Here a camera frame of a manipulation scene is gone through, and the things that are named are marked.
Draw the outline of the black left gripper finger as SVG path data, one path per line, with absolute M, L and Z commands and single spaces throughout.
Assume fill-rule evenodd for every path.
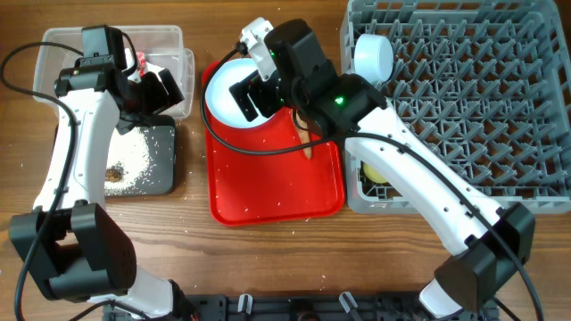
M 171 72 L 168 69 L 162 69 L 159 73 L 159 78 L 166 89 L 168 94 L 169 105 L 176 105 L 181 103 L 185 97 L 182 94 L 180 88 L 178 87 L 177 81 L 173 78 Z
M 146 72 L 141 77 L 140 89 L 144 114 L 159 114 L 167 108 L 169 95 L 154 72 Z

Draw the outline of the large light blue plate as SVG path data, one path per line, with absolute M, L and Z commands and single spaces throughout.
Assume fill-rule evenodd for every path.
M 251 58 L 239 58 L 225 62 L 211 78 L 206 90 L 206 106 L 216 120 L 231 128 L 255 128 L 269 122 L 275 116 L 264 117 L 259 109 L 254 109 L 259 115 L 252 121 L 246 119 L 236 100 L 230 93 L 230 87 L 245 80 L 257 71 Z

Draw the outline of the red snack wrapper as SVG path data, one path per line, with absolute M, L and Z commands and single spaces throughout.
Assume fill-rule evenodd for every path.
M 140 77 L 146 73 L 146 56 L 143 52 L 137 52 L 137 72 Z

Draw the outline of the white rice pile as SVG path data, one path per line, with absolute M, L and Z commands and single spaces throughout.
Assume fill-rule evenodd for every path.
M 150 173 L 148 132 L 148 128 L 134 128 L 124 135 L 117 130 L 113 132 L 106 168 L 121 163 L 125 173 L 120 182 L 105 181 L 106 196 L 127 196 L 143 192 L 142 185 Z

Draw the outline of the brown food scrap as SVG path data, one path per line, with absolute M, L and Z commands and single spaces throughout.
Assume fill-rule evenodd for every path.
M 106 169 L 105 181 L 111 183 L 120 182 L 124 177 L 125 170 L 121 163 L 113 164 Z

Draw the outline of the small light blue bowl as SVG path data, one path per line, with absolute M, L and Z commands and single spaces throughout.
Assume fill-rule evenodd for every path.
M 393 72 L 393 47 L 385 36 L 365 34 L 356 43 L 355 73 L 369 83 L 385 82 Z

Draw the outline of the yellow cup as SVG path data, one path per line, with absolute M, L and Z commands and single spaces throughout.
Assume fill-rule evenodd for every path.
M 383 175 L 381 175 L 378 171 L 376 171 L 369 164 L 363 163 L 362 169 L 363 169 L 365 177 L 368 180 L 370 180 L 376 184 L 386 184 L 387 183 L 387 179 Z

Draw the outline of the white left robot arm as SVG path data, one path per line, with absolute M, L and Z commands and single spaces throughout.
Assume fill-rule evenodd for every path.
M 133 243 L 105 209 L 113 132 L 153 112 L 148 94 L 170 99 L 157 78 L 130 80 L 132 49 L 123 39 L 84 44 L 61 72 L 50 97 L 59 124 L 46 181 L 31 211 L 11 219 L 9 236 L 23 262 L 20 280 L 33 279 L 49 300 L 107 305 L 144 320 L 189 320 L 195 307 L 178 284 L 138 266 Z

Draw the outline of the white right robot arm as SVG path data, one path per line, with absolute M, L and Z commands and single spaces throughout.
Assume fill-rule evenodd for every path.
M 315 144 L 340 142 L 377 170 L 422 215 L 450 256 L 420 291 L 420 307 L 436 320 L 480 312 L 520 275 L 536 316 L 539 295 L 525 270 L 534 239 L 534 214 L 522 203 L 503 207 L 481 193 L 409 131 L 391 102 L 357 74 L 340 74 L 306 21 L 278 26 L 259 18 L 242 31 L 235 54 L 255 71 L 230 87 L 248 120 L 283 108 L 315 135 Z

